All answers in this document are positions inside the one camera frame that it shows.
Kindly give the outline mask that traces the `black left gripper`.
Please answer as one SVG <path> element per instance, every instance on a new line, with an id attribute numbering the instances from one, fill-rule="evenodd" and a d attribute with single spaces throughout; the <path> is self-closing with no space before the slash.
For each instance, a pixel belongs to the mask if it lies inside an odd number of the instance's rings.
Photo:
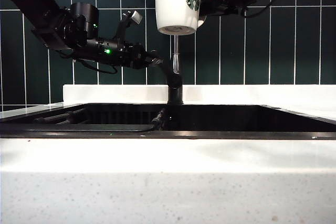
<path id="1" fill-rule="evenodd" d="M 143 69 L 146 67 L 155 67 L 162 65 L 164 59 L 160 56 L 156 50 L 145 51 L 144 47 L 137 43 L 132 44 L 126 42 L 121 52 L 122 67 L 128 67 L 132 69 Z"/>

